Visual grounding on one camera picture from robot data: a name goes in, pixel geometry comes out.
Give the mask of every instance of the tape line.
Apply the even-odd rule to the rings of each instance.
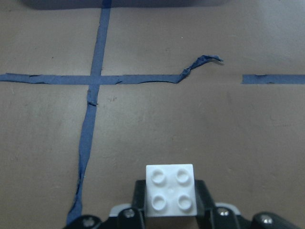
[[[116,84],[140,84],[151,82],[179,83],[185,79],[192,69],[197,68],[213,60],[222,61],[218,56],[203,55],[199,57],[190,67],[183,70],[179,75],[103,75],[97,76],[100,68],[92,69],[91,76],[86,75],[25,75],[6,73],[0,75],[0,81],[33,84],[67,84],[67,85],[116,85]]]
[[[100,25],[97,32],[97,39],[92,60],[90,77],[93,78],[101,78],[109,18],[110,8],[103,8],[101,10]],[[86,167],[90,158],[99,89],[100,86],[97,84],[89,85],[87,94],[87,111],[82,124],[81,138],[79,143],[79,177],[77,182],[77,190],[74,197],[74,203],[67,216],[67,224],[70,224],[75,219],[80,217],[82,212],[82,186]]]
[[[243,75],[242,84],[305,84],[305,75]]]

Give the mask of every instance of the tan surface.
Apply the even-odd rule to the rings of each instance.
[[[179,73],[201,54],[225,63],[178,85],[101,87],[84,213],[129,202],[146,164],[193,163],[216,201],[304,228],[304,86],[240,85],[243,73],[305,73],[304,13],[302,0],[113,9],[104,74]],[[89,74],[98,9],[12,5],[0,19],[1,73]],[[64,225],[86,90],[0,83],[0,228]]]

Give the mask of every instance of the black plastic part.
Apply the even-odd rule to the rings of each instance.
[[[264,223],[262,220],[264,216],[269,216],[272,219],[272,223]],[[300,229],[300,228],[274,213],[261,212],[253,217],[250,229]]]
[[[64,229],[145,229],[145,190],[146,181],[136,181],[132,207],[122,210],[117,217],[109,217],[102,222],[95,216],[81,216]],[[227,213],[221,214],[202,180],[195,180],[195,193],[198,212],[196,219],[200,229],[300,229],[269,212],[256,214],[252,222],[227,208]],[[264,223],[263,215],[269,216],[272,222]]]
[[[20,0],[24,5],[38,10],[63,10],[110,7],[101,0]],[[209,7],[229,0],[112,0],[111,7]]]
[[[97,229],[102,224],[100,218],[96,216],[84,215],[77,218],[64,229]]]
[[[137,180],[134,186],[133,198],[132,198],[132,208],[137,208],[140,211],[145,210],[145,189],[146,181]]]
[[[134,212],[132,217],[126,217],[125,211]],[[118,229],[145,229],[144,218],[142,213],[136,208],[123,210],[118,215]]]
[[[230,209],[227,209],[229,212],[228,215],[221,215],[218,212],[220,208],[214,208],[211,213],[211,223],[213,229],[239,229],[239,222],[234,214],[234,212]]]
[[[250,228],[250,225],[251,225],[251,221],[245,219],[244,217],[242,216],[236,216],[237,217],[237,220],[239,222],[239,226],[241,229],[249,229]]]
[[[214,200],[203,180],[195,180],[195,192],[198,215],[202,215],[201,211],[208,211],[215,208]]]

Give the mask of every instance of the blue painter's tape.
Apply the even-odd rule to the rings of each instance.
[[[111,6],[111,0],[104,0],[103,4]],[[110,9],[102,9],[100,25],[97,32],[97,39],[91,65],[91,74],[89,77],[90,79],[101,78],[109,18]],[[94,84],[94,80],[92,81],[92,83],[89,83],[89,89],[87,94],[87,111],[82,124],[81,139],[79,144],[79,178],[77,183],[76,194],[74,197],[74,203],[67,216],[67,224],[70,224],[75,219],[80,217],[82,212],[82,185],[86,172],[86,167],[90,158],[99,89],[100,86],[98,84]]]
[[[116,84],[139,84],[151,82],[179,83],[185,79],[192,69],[197,68],[210,61],[222,61],[218,56],[199,57],[190,67],[184,69],[180,75],[105,75],[100,74],[102,66],[92,65],[92,75],[24,75],[24,74],[3,74],[0,75],[0,81],[19,82],[19,83],[37,83],[37,84],[72,84],[72,85],[116,85]]]
[[[305,75],[243,75],[242,84],[305,84]]]

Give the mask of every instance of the bolt head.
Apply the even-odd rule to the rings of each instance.
[[[132,217],[134,217],[134,211],[130,208],[130,209],[126,209],[126,210],[124,210],[124,212],[123,212],[123,214],[124,214],[124,216],[126,217],[126,218],[132,218]]]
[[[93,227],[95,224],[94,219],[92,219],[92,217],[83,219],[82,224],[84,225],[84,227],[89,228],[89,227]]]
[[[228,216],[229,215],[229,210],[226,208],[218,208],[217,212],[221,216]]]
[[[272,224],[273,223],[272,218],[270,216],[268,216],[268,215],[261,215],[261,221],[264,224]]]

